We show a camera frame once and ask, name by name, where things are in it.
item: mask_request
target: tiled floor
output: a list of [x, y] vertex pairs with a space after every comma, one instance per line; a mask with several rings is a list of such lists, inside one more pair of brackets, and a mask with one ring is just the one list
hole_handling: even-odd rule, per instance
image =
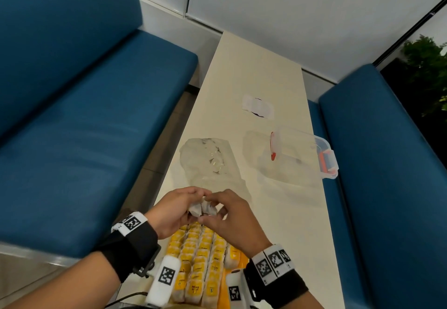
[[[145, 212], [152, 205], [182, 136], [196, 96], [184, 92], [127, 196], [123, 208]], [[37, 261], [0, 255], [0, 308], [38, 288], [64, 270]]]

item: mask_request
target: table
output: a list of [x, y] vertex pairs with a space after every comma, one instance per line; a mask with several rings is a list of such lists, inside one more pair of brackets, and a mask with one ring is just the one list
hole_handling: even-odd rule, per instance
[[[274, 106], [274, 121], [242, 109], [249, 94]], [[179, 178], [179, 149], [189, 138], [215, 137], [230, 142], [242, 178], [252, 196], [251, 208], [273, 243], [280, 243], [312, 294], [325, 308], [344, 308], [337, 260], [321, 181], [311, 193], [291, 186], [266, 187], [265, 178], [243, 156], [243, 137], [251, 129], [276, 123], [313, 134], [301, 66], [228, 32], [224, 32], [194, 104], [156, 202], [184, 187]], [[144, 286], [133, 278], [138, 286]], [[264, 301], [261, 308], [270, 307]]]

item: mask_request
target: black strap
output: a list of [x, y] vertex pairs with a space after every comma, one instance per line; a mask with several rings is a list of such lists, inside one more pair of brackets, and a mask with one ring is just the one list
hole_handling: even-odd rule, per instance
[[253, 300], [265, 300], [273, 309], [282, 308], [309, 290], [294, 269], [265, 285], [253, 261], [250, 260], [244, 269], [244, 275]]
[[94, 251], [101, 251], [117, 273], [121, 283], [130, 273], [146, 276], [160, 250], [158, 236], [148, 222], [124, 237], [118, 230], [102, 240]]

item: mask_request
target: blue bench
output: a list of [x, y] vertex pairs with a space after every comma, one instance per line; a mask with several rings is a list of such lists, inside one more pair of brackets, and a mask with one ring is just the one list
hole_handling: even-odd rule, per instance
[[197, 56], [139, 31], [139, 0], [0, 0], [0, 241], [86, 256]]
[[346, 308], [445, 308], [442, 163], [372, 65], [309, 109], [340, 167], [323, 184]]

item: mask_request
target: wristband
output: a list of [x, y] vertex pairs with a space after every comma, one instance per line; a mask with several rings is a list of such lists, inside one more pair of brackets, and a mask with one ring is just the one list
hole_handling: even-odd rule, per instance
[[254, 256], [244, 269], [244, 275], [253, 300], [266, 300], [273, 309], [285, 306], [309, 290], [279, 244]]
[[112, 227], [112, 233], [94, 249], [101, 251], [124, 282], [130, 273], [146, 276], [160, 246], [158, 235], [140, 212], [133, 212]]

